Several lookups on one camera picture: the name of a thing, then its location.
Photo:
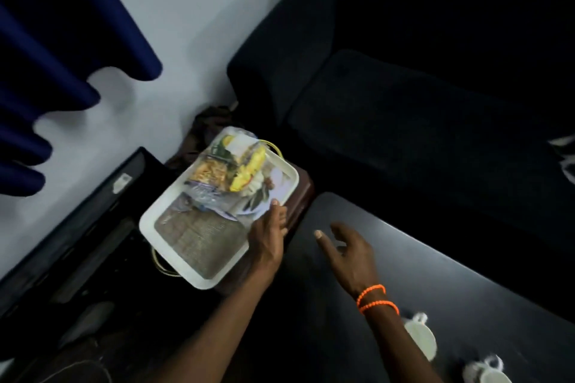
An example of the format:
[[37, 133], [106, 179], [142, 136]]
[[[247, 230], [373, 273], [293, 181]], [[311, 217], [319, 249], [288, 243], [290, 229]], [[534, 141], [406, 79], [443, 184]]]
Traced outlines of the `person's right hand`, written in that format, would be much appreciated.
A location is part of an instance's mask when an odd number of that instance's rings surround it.
[[336, 258], [327, 260], [341, 287], [358, 299], [364, 291], [380, 284], [373, 249], [360, 233], [344, 223], [334, 222], [330, 227], [344, 246], [336, 246]]

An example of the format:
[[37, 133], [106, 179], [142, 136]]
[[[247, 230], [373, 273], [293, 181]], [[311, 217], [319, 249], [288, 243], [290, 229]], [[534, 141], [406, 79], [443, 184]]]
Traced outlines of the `person's left hand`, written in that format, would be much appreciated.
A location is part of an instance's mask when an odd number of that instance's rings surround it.
[[251, 270], [260, 274], [270, 283], [275, 277], [284, 256], [284, 239], [287, 208], [282, 205], [282, 222], [267, 222], [267, 212], [252, 223], [248, 234], [249, 248], [252, 249]]

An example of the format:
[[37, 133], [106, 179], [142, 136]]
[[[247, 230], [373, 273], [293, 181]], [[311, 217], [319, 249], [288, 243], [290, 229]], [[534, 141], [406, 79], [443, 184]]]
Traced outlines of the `white printed serving tray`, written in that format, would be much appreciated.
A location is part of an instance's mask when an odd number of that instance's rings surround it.
[[274, 186], [257, 216], [232, 220], [199, 207], [186, 193], [189, 166], [143, 213], [140, 233], [189, 284], [212, 289], [249, 249], [248, 231], [269, 209], [271, 200], [276, 198], [284, 205], [297, 188], [299, 176], [292, 165], [273, 152], [267, 162]]

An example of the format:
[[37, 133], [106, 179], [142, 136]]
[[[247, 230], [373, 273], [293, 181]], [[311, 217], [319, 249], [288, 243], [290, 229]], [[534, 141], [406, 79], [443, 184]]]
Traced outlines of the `person's left forearm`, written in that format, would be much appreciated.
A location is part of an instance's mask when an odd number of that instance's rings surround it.
[[257, 264], [153, 383], [221, 383], [278, 265]]

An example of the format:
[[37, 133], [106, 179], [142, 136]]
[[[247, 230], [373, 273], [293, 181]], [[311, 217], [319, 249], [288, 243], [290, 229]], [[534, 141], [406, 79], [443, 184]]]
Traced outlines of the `person's right forearm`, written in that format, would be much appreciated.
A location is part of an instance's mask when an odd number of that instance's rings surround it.
[[382, 289], [367, 293], [360, 309], [378, 344], [390, 383], [443, 383]]

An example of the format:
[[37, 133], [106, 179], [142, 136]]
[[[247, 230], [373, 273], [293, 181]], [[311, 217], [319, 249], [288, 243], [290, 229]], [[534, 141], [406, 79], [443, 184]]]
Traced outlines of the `brown stool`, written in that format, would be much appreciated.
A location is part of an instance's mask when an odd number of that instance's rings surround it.
[[[286, 220], [288, 233], [285, 237], [285, 249], [287, 249], [291, 243], [297, 227], [315, 197], [315, 187], [309, 173], [292, 162], [288, 162], [288, 164], [292, 165], [298, 172], [299, 183], [285, 203], [288, 211]], [[215, 291], [218, 292], [220, 296], [229, 296], [244, 281], [252, 265], [252, 253], [252, 249], [249, 248], [239, 262], [215, 287]]]

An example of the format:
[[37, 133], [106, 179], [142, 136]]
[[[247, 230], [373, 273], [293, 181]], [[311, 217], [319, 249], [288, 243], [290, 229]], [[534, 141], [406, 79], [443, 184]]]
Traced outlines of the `clear snack packet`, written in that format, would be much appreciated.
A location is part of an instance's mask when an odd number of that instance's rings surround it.
[[267, 144], [252, 133], [225, 127], [191, 165], [187, 195], [199, 207], [228, 219], [257, 216], [274, 186], [268, 152]]

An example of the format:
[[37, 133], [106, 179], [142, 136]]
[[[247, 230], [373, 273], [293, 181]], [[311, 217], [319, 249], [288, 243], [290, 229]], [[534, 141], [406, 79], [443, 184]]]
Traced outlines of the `brown cloth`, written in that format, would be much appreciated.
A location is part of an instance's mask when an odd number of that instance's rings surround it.
[[195, 117], [178, 151], [166, 162], [166, 167], [173, 173], [183, 173], [224, 128], [244, 128], [236, 117], [227, 106], [206, 108]]

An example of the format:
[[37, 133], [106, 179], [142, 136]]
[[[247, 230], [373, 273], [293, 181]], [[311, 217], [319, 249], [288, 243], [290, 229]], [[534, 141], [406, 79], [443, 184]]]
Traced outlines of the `white cup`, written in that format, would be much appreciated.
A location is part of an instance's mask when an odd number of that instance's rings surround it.
[[512, 383], [504, 372], [504, 362], [496, 354], [470, 362], [462, 371], [464, 383]]
[[438, 345], [432, 330], [427, 326], [428, 315], [424, 312], [415, 313], [412, 317], [401, 318], [406, 331], [424, 356], [432, 362], [438, 351]]

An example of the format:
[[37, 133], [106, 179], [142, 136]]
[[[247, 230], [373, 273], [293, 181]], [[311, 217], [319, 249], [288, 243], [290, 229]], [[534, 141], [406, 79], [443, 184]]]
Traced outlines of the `dark sofa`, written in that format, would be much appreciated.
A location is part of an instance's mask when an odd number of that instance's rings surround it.
[[575, 323], [575, 0], [281, 0], [226, 74], [318, 189]]

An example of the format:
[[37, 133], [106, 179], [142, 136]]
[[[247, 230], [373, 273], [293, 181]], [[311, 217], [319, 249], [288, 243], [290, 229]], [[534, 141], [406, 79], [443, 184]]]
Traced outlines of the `black television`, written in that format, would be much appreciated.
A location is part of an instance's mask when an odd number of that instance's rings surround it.
[[76, 271], [123, 220], [138, 222], [175, 180], [140, 147], [0, 279], [0, 319], [27, 307], [65, 304], [86, 282]]

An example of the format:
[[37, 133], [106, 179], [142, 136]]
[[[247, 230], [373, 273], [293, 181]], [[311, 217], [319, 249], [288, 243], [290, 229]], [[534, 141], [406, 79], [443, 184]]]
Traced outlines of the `white cloth item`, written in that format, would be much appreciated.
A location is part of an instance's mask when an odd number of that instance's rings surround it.
[[559, 165], [566, 179], [575, 185], [575, 133], [548, 141], [559, 156]]

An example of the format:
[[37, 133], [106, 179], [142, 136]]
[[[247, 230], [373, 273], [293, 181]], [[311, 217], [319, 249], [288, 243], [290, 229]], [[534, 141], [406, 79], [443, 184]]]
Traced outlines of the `blue curtain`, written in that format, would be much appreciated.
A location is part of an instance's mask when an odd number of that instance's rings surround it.
[[163, 70], [121, 0], [0, 0], [0, 194], [43, 189], [46, 177], [34, 167], [53, 147], [35, 122], [97, 105], [88, 79], [105, 67], [139, 81]]

